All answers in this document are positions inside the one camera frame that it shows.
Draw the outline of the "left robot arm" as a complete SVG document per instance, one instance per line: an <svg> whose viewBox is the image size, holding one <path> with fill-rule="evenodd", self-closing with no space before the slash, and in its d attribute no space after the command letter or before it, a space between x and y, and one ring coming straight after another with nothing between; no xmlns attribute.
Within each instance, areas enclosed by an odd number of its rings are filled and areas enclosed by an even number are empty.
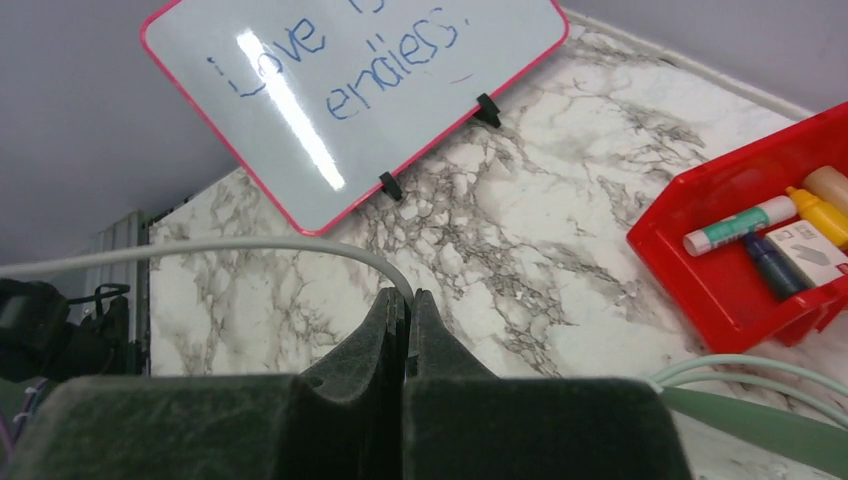
<svg viewBox="0 0 848 480"><path fill-rule="evenodd" d="M130 339L126 284L105 283L68 299L41 281L1 280L1 378L61 383L94 375L140 375L142 346Z"/></svg>

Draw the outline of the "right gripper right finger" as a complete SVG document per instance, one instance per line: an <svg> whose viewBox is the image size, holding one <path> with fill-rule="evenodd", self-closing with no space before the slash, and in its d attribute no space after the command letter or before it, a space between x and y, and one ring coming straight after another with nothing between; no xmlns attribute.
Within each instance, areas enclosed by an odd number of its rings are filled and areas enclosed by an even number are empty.
<svg viewBox="0 0 848 480"><path fill-rule="evenodd" d="M404 384L408 479L687 479L669 410L644 381L500 378L416 293Z"/></svg>

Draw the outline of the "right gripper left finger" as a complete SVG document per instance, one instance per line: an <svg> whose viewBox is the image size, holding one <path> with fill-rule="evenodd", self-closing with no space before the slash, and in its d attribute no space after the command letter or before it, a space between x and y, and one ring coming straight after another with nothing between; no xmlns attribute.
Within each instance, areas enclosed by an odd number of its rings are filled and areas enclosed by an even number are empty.
<svg viewBox="0 0 848 480"><path fill-rule="evenodd" d="M299 374L82 377L39 410L10 479L397 479L406 306L382 289Z"/></svg>

